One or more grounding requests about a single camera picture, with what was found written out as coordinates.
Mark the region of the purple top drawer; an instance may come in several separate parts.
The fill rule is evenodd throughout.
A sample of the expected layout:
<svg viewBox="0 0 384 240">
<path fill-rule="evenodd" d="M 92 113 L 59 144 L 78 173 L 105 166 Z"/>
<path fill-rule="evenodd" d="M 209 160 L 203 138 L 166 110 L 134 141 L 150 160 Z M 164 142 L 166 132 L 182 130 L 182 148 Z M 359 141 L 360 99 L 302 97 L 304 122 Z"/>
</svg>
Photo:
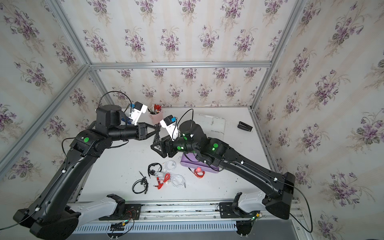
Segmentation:
<svg viewBox="0 0 384 240">
<path fill-rule="evenodd" d="M 209 166 L 204 162 L 200 162 L 196 159 L 193 153 L 183 154 L 180 162 L 181 166 L 190 168 L 191 170 L 197 170 L 200 168 L 202 171 L 216 173 L 219 171 L 218 167 Z"/>
</svg>

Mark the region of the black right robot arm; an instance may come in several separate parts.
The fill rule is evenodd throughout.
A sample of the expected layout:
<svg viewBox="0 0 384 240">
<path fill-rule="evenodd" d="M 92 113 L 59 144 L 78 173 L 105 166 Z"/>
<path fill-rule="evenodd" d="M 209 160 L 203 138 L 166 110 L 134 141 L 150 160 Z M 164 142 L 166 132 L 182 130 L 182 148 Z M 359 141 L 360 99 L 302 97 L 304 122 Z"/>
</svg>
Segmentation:
<svg viewBox="0 0 384 240">
<path fill-rule="evenodd" d="M 197 161 L 229 171 L 256 186 L 259 191 L 255 193 L 236 194 L 229 206 L 231 217 L 248 219 L 252 224 L 262 211 L 267 211 L 282 220 L 296 219 L 291 206 L 294 192 L 299 189 L 292 173 L 277 173 L 254 163 L 229 144 L 208 137 L 193 120 L 180 125 L 178 137 L 163 137 L 151 149 L 162 158 L 172 158 L 177 153 L 193 154 Z"/>
</svg>

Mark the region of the black wired earphones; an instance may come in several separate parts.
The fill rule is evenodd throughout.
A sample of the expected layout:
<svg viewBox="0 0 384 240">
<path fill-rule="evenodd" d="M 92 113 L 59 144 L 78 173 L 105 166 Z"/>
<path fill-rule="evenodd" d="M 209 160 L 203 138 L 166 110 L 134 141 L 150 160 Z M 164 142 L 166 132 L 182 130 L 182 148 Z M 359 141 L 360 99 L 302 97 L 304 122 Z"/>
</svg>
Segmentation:
<svg viewBox="0 0 384 240">
<path fill-rule="evenodd" d="M 149 178 L 151 178 L 151 176 L 155 176 L 156 173 L 159 173 L 162 170 L 163 170 L 163 166 L 160 163 L 151 163 L 148 165 L 147 173 Z"/>
<path fill-rule="evenodd" d="M 143 173 L 139 172 L 141 178 L 136 180 L 132 185 L 132 192 L 136 195 L 147 194 L 149 189 L 149 183 L 147 177 Z"/>
</svg>

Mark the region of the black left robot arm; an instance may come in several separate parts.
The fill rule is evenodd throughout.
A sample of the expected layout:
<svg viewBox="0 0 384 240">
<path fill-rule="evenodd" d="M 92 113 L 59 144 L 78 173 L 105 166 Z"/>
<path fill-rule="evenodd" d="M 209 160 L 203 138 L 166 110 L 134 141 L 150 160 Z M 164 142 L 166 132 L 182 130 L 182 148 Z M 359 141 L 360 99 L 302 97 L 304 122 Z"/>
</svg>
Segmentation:
<svg viewBox="0 0 384 240">
<path fill-rule="evenodd" d="M 65 240 L 77 227 L 103 217 L 126 215 L 125 200 L 115 194 L 83 207 L 68 206 L 81 180 L 114 141 L 146 140 L 159 133 L 153 125 L 132 122 L 122 108 L 104 105 L 96 109 L 97 119 L 78 133 L 63 164 L 43 193 L 27 208 L 19 209 L 14 221 L 42 240 Z"/>
</svg>

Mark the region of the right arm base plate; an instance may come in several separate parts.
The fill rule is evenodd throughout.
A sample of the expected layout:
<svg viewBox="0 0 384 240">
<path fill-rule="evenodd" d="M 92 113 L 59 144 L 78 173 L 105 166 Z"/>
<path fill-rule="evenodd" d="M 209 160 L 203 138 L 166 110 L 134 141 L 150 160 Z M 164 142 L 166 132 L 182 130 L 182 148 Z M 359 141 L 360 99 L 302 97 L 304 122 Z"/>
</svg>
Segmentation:
<svg viewBox="0 0 384 240">
<path fill-rule="evenodd" d="M 257 218 L 260 215 L 260 211 L 252 211 L 247 213 L 241 210 L 234 203 L 220 202 L 218 205 L 218 211 L 221 219 L 252 219 Z"/>
</svg>

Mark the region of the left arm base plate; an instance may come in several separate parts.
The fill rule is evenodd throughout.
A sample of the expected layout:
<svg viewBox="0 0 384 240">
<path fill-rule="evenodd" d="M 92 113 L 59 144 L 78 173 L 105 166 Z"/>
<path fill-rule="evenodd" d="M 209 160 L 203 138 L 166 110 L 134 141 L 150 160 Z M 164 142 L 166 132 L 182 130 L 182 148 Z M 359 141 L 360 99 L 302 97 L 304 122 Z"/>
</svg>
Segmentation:
<svg viewBox="0 0 384 240">
<path fill-rule="evenodd" d="M 112 215 L 101 217 L 99 221 L 128 220 L 129 218 L 136 221 L 140 217 L 141 208 L 141 204 L 125 204 L 124 208 L 118 207 Z"/>
</svg>

